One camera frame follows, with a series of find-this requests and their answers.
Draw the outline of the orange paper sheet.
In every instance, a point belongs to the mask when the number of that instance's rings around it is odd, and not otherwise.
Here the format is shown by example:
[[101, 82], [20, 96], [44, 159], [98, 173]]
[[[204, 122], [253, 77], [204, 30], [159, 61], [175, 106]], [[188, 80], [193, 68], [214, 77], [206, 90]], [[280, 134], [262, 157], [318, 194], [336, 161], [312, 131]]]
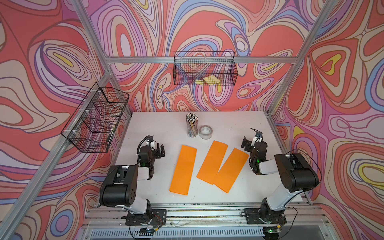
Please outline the orange paper sheet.
[[214, 185], [225, 193], [229, 193], [247, 162], [248, 156], [247, 153], [234, 148], [224, 165], [219, 170], [214, 180]]
[[213, 184], [216, 175], [221, 167], [222, 161], [226, 154], [228, 145], [213, 141], [205, 160], [197, 174], [197, 178], [208, 183]]
[[169, 191], [187, 196], [195, 165], [197, 149], [182, 145]]

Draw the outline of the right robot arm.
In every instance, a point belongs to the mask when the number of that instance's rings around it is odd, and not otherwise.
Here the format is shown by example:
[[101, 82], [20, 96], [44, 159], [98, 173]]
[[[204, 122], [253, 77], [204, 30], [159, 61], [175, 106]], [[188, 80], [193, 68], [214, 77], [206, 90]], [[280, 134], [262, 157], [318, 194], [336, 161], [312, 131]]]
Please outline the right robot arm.
[[297, 195], [315, 189], [320, 184], [318, 174], [300, 153], [277, 154], [267, 160], [267, 143], [254, 138], [243, 138], [241, 148], [250, 153], [249, 165], [256, 175], [271, 175], [278, 173], [280, 185], [268, 197], [264, 198], [258, 210], [264, 223], [281, 217], [286, 206]]

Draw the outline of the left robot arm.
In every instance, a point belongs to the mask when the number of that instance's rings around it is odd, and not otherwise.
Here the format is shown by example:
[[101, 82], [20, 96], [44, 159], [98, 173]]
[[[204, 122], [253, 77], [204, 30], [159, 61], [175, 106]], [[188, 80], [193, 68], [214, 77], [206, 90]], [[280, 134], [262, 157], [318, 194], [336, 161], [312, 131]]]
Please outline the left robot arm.
[[134, 216], [152, 216], [149, 200], [138, 196], [138, 182], [149, 181], [155, 174], [155, 161], [165, 156], [165, 148], [153, 139], [144, 137], [137, 147], [137, 162], [128, 166], [111, 166], [104, 179], [99, 203], [109, 208], [121, 207]]

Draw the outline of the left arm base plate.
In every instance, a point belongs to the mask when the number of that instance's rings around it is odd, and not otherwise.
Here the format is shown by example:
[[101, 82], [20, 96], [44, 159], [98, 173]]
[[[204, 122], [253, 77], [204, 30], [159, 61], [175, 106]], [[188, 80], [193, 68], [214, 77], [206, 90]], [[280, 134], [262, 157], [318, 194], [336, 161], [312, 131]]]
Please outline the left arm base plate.
[[166, 224], [166, 217], [166, 209], [147, 210], [146, 213], [141, 215], [128, 213], [126, 226], [163, 226]]

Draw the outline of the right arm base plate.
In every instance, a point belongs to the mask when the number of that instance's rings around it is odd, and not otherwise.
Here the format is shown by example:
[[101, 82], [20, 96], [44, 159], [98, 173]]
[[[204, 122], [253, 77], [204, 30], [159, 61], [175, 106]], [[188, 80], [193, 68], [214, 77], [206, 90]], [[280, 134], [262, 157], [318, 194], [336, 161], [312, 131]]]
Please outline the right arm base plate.
[[247, 208], [240, 213], [246, 218], [248, 225], [285, 225], [287, 223], [285, 211], [272, 211], [261, 208]]

